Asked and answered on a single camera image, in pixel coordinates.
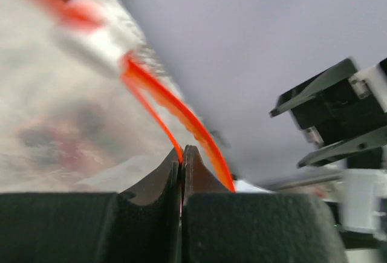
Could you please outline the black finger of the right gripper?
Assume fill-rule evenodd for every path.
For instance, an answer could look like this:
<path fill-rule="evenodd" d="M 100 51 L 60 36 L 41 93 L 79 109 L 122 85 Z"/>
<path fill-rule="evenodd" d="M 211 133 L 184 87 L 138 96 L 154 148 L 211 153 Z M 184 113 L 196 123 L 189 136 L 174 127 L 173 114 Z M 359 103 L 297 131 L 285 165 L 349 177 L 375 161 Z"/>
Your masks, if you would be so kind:
<path fill-rule="evenodd" d="M 350 57 L 323 70 L 321 73 L 302 82 L 298 86 L 281 94 L 276 106 L 269 112 L 270 117 L 276 117 L 287 111 L 294 111 L 297 107 L 315 101 L 319 94 L 327 88 L 347 80 L 357 72 L 356 64 Z"/>
<path fill-rule="evenodd" d="M 380 148 L 384 145 L 386 145 L 386 126 L 349 140 L 332 144 L 314 152 L 310 152 L 298 162 L 298 167 L 321 167 L 326 164 L 334 163 L 354 156 L 361 152 Z"/>

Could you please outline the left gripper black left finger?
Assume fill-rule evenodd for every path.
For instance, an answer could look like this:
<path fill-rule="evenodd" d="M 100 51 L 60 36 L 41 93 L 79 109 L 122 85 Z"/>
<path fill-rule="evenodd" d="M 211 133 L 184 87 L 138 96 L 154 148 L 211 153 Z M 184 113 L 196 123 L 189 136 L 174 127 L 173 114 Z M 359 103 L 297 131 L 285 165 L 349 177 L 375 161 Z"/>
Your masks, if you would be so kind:
<path fill-rule="evenodd" d="M 175 262 L 178 159 L 123 192 L 3 193 L 2 262 Z"/>

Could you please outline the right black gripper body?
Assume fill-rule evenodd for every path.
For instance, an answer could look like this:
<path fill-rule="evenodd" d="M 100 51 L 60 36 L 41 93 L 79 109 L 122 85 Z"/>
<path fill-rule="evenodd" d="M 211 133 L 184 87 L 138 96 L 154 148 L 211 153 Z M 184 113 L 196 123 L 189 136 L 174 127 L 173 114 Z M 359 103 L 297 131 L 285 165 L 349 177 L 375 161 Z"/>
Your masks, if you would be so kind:
<path fill-rule="evenodd" d="M 302 132 L 316 150 L 386 126 L 386 60 L 358 70 L 302 105 Z M 337 204 L 344 231 L 386 242 L 386 145 L 342 159 Z"/>

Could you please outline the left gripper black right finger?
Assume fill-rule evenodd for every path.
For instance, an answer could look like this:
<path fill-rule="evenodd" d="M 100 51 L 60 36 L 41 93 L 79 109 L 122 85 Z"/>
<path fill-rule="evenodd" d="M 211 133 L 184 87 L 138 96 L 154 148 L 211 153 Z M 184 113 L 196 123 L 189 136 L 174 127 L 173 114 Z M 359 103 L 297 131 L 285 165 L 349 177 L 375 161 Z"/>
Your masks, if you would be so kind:
<path fill-rule="evenodd" d="M 304 193 L 228 191 L 186 146 L 183 262 L 346 262 L 329 207 Z"/>

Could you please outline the clear orange-zip bag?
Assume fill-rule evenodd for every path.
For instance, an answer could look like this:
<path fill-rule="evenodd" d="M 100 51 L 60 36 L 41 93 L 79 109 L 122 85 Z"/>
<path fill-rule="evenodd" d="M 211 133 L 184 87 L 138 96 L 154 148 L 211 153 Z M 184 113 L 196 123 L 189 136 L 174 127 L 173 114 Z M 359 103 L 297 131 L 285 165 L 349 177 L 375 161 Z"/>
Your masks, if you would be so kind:
<path fill-rule="evenodd" d="M 227 160 L 121 0 L 1 0 L 1 191 L 121 191 L 181 144 Z"/>

